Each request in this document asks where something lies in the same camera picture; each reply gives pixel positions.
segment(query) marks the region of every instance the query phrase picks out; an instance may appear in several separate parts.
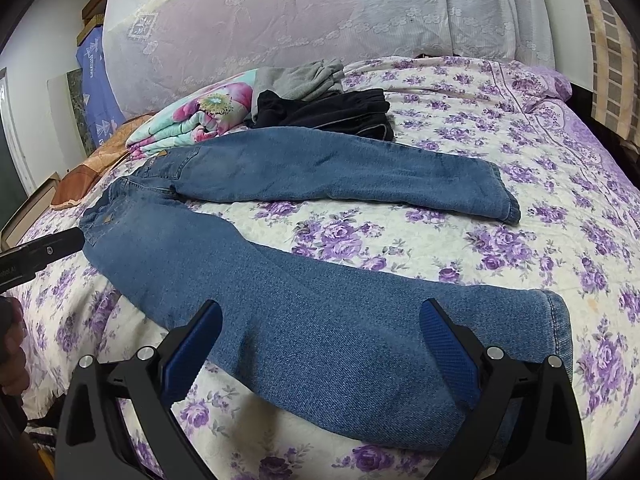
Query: human hand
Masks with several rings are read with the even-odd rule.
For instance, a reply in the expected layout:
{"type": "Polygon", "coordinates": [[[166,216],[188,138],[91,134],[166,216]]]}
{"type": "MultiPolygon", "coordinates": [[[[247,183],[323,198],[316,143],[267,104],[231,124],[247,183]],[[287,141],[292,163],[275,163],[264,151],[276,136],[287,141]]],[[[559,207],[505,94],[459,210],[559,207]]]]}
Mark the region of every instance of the human hand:
{"type": "Polygon", "coordinates": [[[14,322],[4,334],[4,345],[9,354],[8,361],[0,364],[0,386],[5,395],[18,396],[29,387],[29,373],[25,366],[27,358],[20,344],[24,339],[22,331],[22,307],[15,298],[7,298],[12,306],[14,322]]]}

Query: striped curtain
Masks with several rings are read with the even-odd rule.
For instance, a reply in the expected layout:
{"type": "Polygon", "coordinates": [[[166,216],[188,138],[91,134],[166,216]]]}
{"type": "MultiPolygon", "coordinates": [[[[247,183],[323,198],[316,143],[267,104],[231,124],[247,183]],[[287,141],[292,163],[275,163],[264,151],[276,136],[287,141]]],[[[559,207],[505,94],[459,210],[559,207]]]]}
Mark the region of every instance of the striped curtain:
{"type": "Polygon", "coordinates": [[[584,0],[593,48],[592,117],[640,152],[638,51],[607,0],[584,0]]]}

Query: folded black clothing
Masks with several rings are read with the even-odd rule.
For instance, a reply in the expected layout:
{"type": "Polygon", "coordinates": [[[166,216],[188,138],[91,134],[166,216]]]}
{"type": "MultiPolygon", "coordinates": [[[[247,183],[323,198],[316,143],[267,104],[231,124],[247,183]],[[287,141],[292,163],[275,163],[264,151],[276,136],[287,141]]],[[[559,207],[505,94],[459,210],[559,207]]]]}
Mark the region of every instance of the folded black clothing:
{"type": "Polygon", "coordinates": [[[283,99],[271,90],[258,96],[258,115],[252,128],[305,126],[377,140],[394,140],[386,118],[389,103],[382,88],[347,92],[315,101],[283,99]]]}

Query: doorway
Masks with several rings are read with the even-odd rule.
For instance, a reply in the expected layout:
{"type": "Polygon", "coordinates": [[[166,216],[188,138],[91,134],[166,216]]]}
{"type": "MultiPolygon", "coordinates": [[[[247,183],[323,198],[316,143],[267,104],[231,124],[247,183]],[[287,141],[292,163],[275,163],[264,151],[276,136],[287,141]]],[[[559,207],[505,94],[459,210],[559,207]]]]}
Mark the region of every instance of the doorway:
{"type": "Polygon", "coordinates": [[[1,119],[2,117],[0,117],[0,229],[27,200],[20,177],[15,171],[1,119]]]}

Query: floral bedspread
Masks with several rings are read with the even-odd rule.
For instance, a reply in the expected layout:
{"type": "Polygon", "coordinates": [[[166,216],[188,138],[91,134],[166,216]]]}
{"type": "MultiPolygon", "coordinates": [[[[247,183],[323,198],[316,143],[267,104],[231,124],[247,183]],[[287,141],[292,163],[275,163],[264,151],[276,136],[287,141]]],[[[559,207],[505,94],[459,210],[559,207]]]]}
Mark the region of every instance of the floral bedspread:
{"type": "MultiPolygon", "coordinates": [[[[640,416],[640,192],[564,104],[570,86],[555,72],[463,57],[392,57],[346,72],[347,89],[385,89],[397,142],[498,164],[523,211],[520,224],[329,200],[191,203],[192,209],[223,216],[253,242],[328,262],[561,294],[572,320],[589,475],[598,478],[640,416]]],[[[45,213],[27,238],[75,225],[110,182],[140,164],[116,168],[81,206],[45,213]]],[[[30,334],[32,415],[68,387],[82,355],[129,358],[166,333],[82,254],[13,294],[24,305],[30,334]]],[[[123,410],[136,449],[157,469],[131,405],[123,410]]],[[[436,459],[316,428],[261,400],[215,364],[204,366],[174,413],[221,480],[421,478],[436,459]]]]}

